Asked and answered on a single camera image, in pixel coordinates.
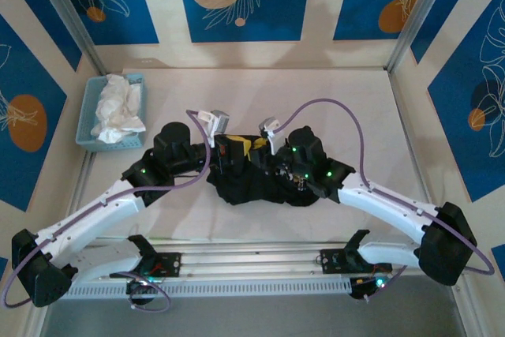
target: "white tissue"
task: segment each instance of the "white tissue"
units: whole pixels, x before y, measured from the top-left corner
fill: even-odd
[[[130,85],[127,79],[114,74],[107,75],[107,80],[96,108],[100,123],[92,129],[92,135],[106,144],[115,144],[129,134],[145,131],[145,125],[137,116],[140,85]]]

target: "gray floor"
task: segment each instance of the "gray floor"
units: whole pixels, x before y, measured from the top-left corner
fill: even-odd
[[[178,298],[167,313],[133,311],[124,301],[59,301],[44,337],[60,336],[460,336],[450,289],[403,277],[369,304],[347,295]]]

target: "white table surface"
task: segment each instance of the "white table surface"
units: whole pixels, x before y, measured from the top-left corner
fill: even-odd
[[[145,69],[142,73],[148,88],[144,148],[97,153],[80,205],[120,178],[152,147],[153,137],[168,122],[186,123],[192,144],[200,143],[201,135],[186,116],[186,109],[223,110],[230,115],[227,133],[257,134],[258,124],[265,118],[274,115],[283,122],[304,102],[320,97],[338,99],[357,115],[365,134],[365,172],[370,180],[408,197],[422,198],[389,78],[382,70]],[[310,125],[323,141],[328,156],[358,168],[357,131],[343,110],[332,104],[310,106],[286,132],[304,125]],[[231,206],[202,179],[187,189],[168,193],[106,236],[345,241],[364,228],[395,233],[380,220],[330,200],[318,200],[308,208],[262,200]]]

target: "orange circle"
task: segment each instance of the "orange circle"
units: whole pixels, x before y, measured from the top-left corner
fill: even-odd
[[[403,29],[417,0],[393,0],[382,9],[379,28],[385,33],[398,33]]]
[[[21,117],[24,115],[33,114],[29,118],[29,122],[24,121]],[[21,150],[28,153],[33,153],[39,150],[47,133],[47,116],[44,110],[44,105],[32,95],[18,95],[10,102],[7,107],[9,121],[8,128],[10,139]]]
[[[235,20],[235,25],[238,27],[243,27],[245,25],[245,19],[239,17],[237,20]]]
[[[484,128],[485,123],[486,115],[484,114],[483,110],[475,108],[468,115],[468,125],[470,125],[470,128],[476,132]]]
[[[95,23],[105,21],[105,13],[100,8],[89,7],[86,11],[86,15]]]

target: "blue basket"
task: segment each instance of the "blue basket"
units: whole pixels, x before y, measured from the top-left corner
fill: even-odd
[[[126,74],[124,76],[130,84],[140,84],[140,108],[138,117],[145,124],[145,108],[146,108],[146,88],[144,84],[144,75],[142,74]],[[107,84],[107,78],[94,77],[89,78],[84,91],[82,107],[80,109],[79,126],[77,127],[76,143],[81,145],[90,152],[105,152],[109,150],[122,150],[141,148],[145,141],[145,132],[135,133],[125,137],[117,144],[105,144],[102,141],[96,140],[92,136],[92,129],[99,123],[96,117],[96,108],[100,100],[100,93]]]

